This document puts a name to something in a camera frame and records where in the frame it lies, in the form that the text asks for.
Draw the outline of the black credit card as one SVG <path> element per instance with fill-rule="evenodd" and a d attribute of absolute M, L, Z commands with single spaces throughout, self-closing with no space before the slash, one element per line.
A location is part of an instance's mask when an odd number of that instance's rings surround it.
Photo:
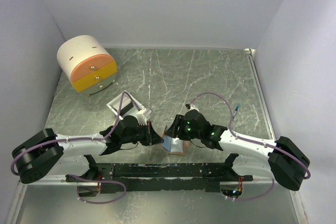
<path fill-rule="evenodd" d="M 122 110 L 121 110 L 121 113 L 122 114 L 126 114 L 128 113 L 130 110 L 132 110 L 134 107 L 134 104 L 131 102 L 129 104 L 127 104 Z"/>

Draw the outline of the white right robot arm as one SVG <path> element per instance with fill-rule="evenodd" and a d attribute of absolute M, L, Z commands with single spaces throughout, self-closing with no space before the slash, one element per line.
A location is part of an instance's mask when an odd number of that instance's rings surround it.
<path fill-rule="evenodd" d="M 206 147 L 235 154 L 234 160 L 223 167 L 223 176 L 230 181 L 239 176 L 274 179 L 282 187 L 298 191 L 309 159 L 289 138 L 263 140 L 231 132 L 227 127 L 210 124 L 196 109 L 176 115 L 165 135 L 179 140 L 200 140 Z"/>

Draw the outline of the pink blue card holder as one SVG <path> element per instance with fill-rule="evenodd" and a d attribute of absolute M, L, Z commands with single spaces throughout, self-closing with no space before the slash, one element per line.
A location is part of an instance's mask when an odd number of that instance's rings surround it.
<path fill-rule="evenodd" d="M 186 154 L 186 149 L 190 146 L 189 141 L 179 140 L 177 138 L 171 138 L 165 135 L 167 130 L 167 125 L 164 128 L 162 138 L 164 142 L 161 144 L 161 147 L 171 155 L 181 155 Z"/>

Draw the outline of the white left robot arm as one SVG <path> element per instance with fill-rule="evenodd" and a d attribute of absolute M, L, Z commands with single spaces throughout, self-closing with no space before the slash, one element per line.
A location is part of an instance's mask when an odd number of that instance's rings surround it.
<path fill-rule="evenodd" d="M 31 184 L 60 168 L 61 175 L 80 176 L 90 182 L 97 178 L 98 168 L 87 160 L 75 172 L 65 159 L 77 156 L 104 156 L 119 151 L 124 144 L 152 146 L 163 143 L 163 138 L 150 121 L 140 123 L 135 116 L 127 115 L 114 125 L 92 135 L 65 136 L 53 129 L 39 131 L 12 151 L 10 171 L 19 176 L 23 184 Z"/>

